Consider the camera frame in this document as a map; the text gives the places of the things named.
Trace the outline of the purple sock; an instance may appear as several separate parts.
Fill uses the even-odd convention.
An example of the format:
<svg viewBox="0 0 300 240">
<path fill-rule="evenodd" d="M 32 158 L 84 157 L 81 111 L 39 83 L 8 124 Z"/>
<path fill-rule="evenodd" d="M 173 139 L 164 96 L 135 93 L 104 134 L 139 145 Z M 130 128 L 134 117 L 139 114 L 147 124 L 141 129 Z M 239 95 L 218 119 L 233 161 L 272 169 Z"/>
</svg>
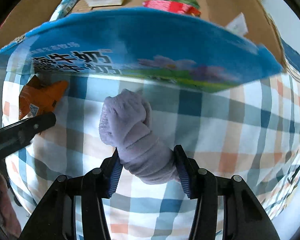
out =
<svg viewBox="0 0 300 240">
<path fill-rule="evenodd" d="M 100 138 L 117 149 L 120 163 L 144 183 L 179 182 L 172 150 L 151 129 L 151 113 L 149 102 L 130 90 L 107 97 L 101 111 Z"/>
</svg>

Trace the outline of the blue white milk carton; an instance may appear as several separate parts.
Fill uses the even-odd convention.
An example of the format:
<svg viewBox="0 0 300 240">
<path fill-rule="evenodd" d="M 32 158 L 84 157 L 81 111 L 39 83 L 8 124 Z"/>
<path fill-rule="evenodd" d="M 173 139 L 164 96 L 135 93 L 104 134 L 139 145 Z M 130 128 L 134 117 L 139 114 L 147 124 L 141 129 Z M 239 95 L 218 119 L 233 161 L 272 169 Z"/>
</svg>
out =
<svg viewBox="0 0 300 240">
<path fill-rule="evenodd" d="M 78 0 L 62 0 L 51 15 L 49 21 L 52 22 L 66 17 L 77 2 Z"/>
</svg>

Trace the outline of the red snack bag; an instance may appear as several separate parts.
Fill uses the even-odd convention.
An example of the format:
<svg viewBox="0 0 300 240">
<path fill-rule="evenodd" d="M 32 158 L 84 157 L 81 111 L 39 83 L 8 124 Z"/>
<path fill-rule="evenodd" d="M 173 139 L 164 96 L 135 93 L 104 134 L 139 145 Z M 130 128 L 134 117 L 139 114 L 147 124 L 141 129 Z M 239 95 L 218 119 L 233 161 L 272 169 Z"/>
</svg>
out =
<svg viewBox="0 0 300 240">
<path fill-rule="evenodd" d="M 161 10 L 176 14 L 190 15 L 194 17 L 199 17 L 201 12 L 195 7 L 175 2 L 175 1 L 165 1 L 165 0 L 147 0 L 142 3 L 142 5 L 146 8 Z"/>
</svg>

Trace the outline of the orange snack bag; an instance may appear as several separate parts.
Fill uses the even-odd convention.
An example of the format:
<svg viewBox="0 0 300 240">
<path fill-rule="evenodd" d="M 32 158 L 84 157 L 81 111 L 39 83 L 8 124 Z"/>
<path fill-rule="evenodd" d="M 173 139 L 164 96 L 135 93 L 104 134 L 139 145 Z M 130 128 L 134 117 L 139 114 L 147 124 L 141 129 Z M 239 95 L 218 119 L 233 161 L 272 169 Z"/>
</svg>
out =
<svg viewBox="0 0 300 240">
<path fill-rule="evenodd" d="M 46 85 L 34 75 L 19 94 L 19 120 L 29 114 L 35 117 L 53 112 L 68 85 L 64 80 Z"/>
</svg>

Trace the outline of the plaid checkered tablecloth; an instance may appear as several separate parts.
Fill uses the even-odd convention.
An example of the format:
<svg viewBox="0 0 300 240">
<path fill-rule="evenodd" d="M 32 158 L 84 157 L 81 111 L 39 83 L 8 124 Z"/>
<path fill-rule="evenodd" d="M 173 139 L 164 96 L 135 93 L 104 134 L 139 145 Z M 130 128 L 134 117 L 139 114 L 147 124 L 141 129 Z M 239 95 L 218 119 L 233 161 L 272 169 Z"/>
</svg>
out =
<svg viewBox="0 0 300 240">
<path fill-rule="evenodd" d="M 299 182 L 300 83 L 289 74 L 215 94 L 96 75 L 40 79 L 67 80 L 69 88 L 57 103 L 56 125 L 5 161 L 12 189 L 29 213 L 59 175 L 85 175 L 112 155 L 98 126 L 105 98 L 123 89 L 151 104 L 152 130 L 168 147 L 182 145 L 217 176 L 240 175 L 271 219 Z M 125 169 L 103 204 L 111 239 L 187 239 L 196 207 L 178 182 L 146 185 Z"/>
</svg>

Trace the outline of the open cardboard milk box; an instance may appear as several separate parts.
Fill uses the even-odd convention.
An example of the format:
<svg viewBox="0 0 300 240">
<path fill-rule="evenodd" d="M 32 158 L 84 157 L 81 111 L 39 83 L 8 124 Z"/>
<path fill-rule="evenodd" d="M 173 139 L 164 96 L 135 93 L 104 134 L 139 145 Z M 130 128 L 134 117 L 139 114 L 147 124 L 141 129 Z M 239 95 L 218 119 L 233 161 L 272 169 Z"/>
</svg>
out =
<svg viewBox="0 0 300 240">
<path fill-rule="evenodd" d="M 94 73 L 157 79 L 207 92 L 284 72 L 284 49 L 261 0 L 197 0 L 199 17 L 146 8 L 147 0 L 89 7 L 21 0 L 0 26 L 0 68 L 19 75 Z"/>
</svg>

